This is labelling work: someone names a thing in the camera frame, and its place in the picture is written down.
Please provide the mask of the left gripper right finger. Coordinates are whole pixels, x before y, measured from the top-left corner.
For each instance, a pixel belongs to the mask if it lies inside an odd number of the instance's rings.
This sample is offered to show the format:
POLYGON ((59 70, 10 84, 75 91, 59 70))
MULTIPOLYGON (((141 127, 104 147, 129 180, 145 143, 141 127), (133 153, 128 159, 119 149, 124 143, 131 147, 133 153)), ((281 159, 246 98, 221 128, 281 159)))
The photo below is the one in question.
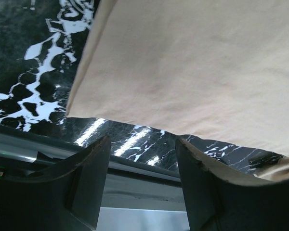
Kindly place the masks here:
POLYGON ((289 231, 289 179, 244 174, 183 139, 175 150, 191 230, 289 231))

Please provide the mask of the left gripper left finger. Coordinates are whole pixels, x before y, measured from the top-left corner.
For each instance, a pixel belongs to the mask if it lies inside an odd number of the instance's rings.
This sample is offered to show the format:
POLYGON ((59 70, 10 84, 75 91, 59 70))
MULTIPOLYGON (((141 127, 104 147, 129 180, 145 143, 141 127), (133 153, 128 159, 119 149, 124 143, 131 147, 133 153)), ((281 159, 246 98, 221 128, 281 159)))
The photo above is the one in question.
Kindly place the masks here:
POLYGON ((0 231, 94 231, 110 160, 103 136, 42 169, 0 157, 0 231))

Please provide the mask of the beige t shirt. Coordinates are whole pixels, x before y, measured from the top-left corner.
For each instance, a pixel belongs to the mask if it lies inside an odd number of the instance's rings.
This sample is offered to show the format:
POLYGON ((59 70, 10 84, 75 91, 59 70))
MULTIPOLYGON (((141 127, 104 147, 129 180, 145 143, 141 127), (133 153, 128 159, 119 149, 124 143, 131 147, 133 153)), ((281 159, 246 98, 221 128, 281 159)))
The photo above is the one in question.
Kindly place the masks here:
POLYGON ((103 0, 66 106, 282 155, 289 179, 289 0, 103 0))

